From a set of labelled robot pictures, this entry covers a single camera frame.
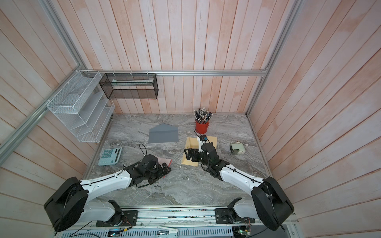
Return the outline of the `grey paper envelope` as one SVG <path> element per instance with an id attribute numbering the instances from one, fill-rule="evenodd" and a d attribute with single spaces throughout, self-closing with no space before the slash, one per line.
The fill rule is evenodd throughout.
<path id="1" fill-rule="evenodd" d="M 160 124 L 149 130 L 149 144 L 170 143 L 179 141 L 179 131 L 177 127 Z"/>

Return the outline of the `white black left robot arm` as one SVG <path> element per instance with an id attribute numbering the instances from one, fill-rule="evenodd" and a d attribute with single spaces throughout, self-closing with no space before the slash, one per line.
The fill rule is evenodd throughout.
<path id="1" fill-rule="evenodd" d="M 125 223 L 126 218 L 115 200 L 96 203 L 94 199 L 131 186 L 152 185 L 171 172 L 166 163 L 147 154 L 144 158 L 120 171 L 103 177 L 78 180 L 67 179 L 44 204 L 44 209 L 55 232 L 62 232 L 78 222 L 100 221 L 111 226 Z"/>

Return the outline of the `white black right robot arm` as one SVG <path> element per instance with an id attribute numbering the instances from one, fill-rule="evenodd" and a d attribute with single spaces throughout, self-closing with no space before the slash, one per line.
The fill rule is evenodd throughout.
<path id="1" fill-rule="evenodd" d="M 234 199 L 219 215 L 218 220 L 230 224 L 244 218 L 259 219 L 270 230 L 276 231 L 294 212 L 294 206 L 273 177 L 251 176 L 227 161 L 221 160 L 212 142 L 198 149 L 184 150 L 186 159 L 200 162 L 212 177 L 230 183 L 251 196 L 251 199 Z"/>

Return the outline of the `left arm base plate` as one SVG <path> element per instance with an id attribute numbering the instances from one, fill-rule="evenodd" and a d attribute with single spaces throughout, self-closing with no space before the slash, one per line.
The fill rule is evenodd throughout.
<path id="1" fill-rule="evenodd" d="M 106 222 L 97 221 L 96 227 L 133 227 L 137 223 L 138 213 L 139 212 L 137 210 L 126 210 L 122 212 L 116 212 L 116 214 L 114 214 L 112 218 Z"/>

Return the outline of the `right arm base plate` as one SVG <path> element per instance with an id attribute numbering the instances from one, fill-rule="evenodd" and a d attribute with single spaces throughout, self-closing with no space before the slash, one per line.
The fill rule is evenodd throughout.
<path id="1" fill-rule="evenodd" d="M 233 209 L 230 208 L 217 208 L 214 209 L 215 221 L 217 224 L 251 224 L 255 223 L 253 218 L 241 218 Z"/>

